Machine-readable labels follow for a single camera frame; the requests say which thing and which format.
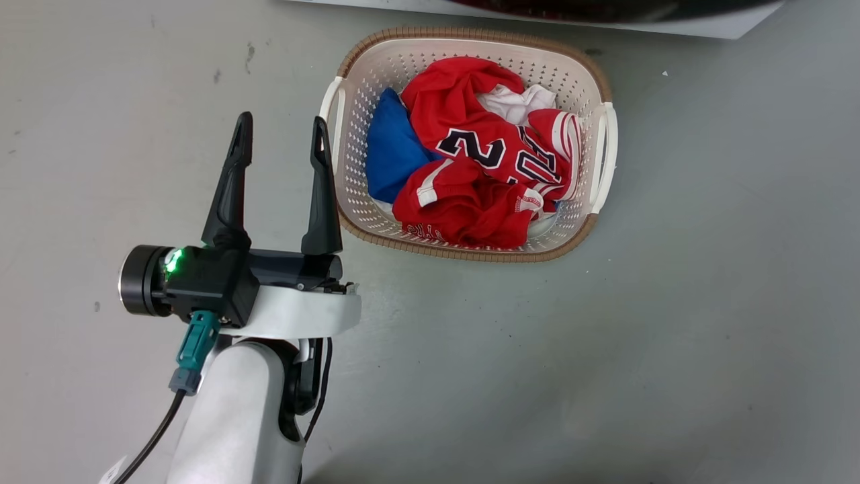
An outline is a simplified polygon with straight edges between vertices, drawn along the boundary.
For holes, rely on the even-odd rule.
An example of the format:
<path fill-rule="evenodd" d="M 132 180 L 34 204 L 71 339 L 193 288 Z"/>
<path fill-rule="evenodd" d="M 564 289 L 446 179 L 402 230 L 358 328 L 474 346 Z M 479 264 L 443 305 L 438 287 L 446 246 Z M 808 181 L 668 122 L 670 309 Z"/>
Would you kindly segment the red garment white trim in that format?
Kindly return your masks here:
<path fill-rule="evenodd" d="M 450 245 L 512 250 L 544 214 L 544 199 L 524 184 L 486 175 L 473 161 L 428 163 L 406 181 L 393 204 L 403 232 Z"/>

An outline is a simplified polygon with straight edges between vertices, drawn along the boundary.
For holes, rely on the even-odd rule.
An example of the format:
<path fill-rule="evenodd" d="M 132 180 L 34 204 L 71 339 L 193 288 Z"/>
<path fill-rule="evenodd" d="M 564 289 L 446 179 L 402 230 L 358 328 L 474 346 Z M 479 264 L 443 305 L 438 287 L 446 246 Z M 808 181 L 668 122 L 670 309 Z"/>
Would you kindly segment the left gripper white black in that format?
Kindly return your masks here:
<path fill-rule="evenodd" d="M 326 120 L 314 117 L 310 164 L 314 172 L 309 225 L 301 253 L 251 250 L 250 268 L 260 282 L 253 310 L 244 327 L 221 333 L 270 339 L 326 338 L 356 327 L 361 297 L 352 282 L 342 282 L 339 205 Z M 245 172 L 252 163 L 254 117 L 239 114 L 211 208 L 202 243 L 217 245 L 219 234 L 245 230 Z"/>

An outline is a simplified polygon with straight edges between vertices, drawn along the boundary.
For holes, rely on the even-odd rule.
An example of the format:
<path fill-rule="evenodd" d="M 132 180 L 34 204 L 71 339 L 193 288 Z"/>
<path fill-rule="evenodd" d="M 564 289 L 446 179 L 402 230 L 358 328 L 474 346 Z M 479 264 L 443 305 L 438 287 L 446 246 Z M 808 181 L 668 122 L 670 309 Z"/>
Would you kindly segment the white cloth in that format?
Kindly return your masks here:
<path fill-rule="evenodd" d="M 522 93 L 517 93 L 504 85 L 497 85 L 488 93 L 476 96 L 486 111 L 497 114 L 506 122 L 528 126 L 528 116 L 536 110 L 556 107 L 556 92 L 541 85 L 531 85 Z"/>

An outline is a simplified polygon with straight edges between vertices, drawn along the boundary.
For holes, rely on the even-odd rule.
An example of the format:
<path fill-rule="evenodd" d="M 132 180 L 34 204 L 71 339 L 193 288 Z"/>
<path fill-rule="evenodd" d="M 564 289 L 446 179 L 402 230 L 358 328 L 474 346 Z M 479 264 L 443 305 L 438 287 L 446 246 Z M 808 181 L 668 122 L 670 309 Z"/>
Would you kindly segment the red numbered basketball jersey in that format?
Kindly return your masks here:
<path fill-rule="evenodd" d="M 495 62 L 455 57 L 430 64 L 400 98 L 427 149 L 476 163 L 501 183 L 524 184 L 551 204 L 571 201 L 581 166 L 578 117 L 550 104 L 514 123 L 482 103 L 485 96 L 522 98 L 526 91 L 520 76 Z"/>

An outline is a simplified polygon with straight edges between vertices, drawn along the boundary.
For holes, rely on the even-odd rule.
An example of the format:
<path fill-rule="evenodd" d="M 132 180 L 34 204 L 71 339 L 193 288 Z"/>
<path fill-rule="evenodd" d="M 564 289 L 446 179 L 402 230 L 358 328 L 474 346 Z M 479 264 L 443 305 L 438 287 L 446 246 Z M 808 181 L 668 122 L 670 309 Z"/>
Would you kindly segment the white perforated laundry basket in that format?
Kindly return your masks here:
<path fill-rule="evenodd" d="M 514 250 L 451 245 L 402 232 L 368 193 L 366 138 L 379 95 L 389 87 L 400 91 L 439 59 L 458 57 L 488 59 L 517 74 L 526 85 L 556 92 L 557 106 L 575 114 L 583 126 L 576 196 L 559 204 L 557 214 Z M 341 226 L 370 244 L 430 257 L 525 264 L 568 254 L 598 223 L 617 163 L 617 113 L 599 65 L 574 47 L 525 34 L 428 27 L 372 34 L 341 62 L 319 114 L 329 127 Z"/>

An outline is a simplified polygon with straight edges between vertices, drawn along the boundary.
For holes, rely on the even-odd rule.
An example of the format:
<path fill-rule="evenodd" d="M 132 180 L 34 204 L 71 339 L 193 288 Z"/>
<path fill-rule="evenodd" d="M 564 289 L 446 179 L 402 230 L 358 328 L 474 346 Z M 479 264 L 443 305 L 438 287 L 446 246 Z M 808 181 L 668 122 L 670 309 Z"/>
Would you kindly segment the blue cloth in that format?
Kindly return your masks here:
<path fill-rule="evenodd" d="M 441 159 L 422 146 L 400 96 L 391 88 L 379 96 L 368 128 L 365 174 L 368 193 L 385 204 L 396 202 L 411 175 L 428 163 Z"/>

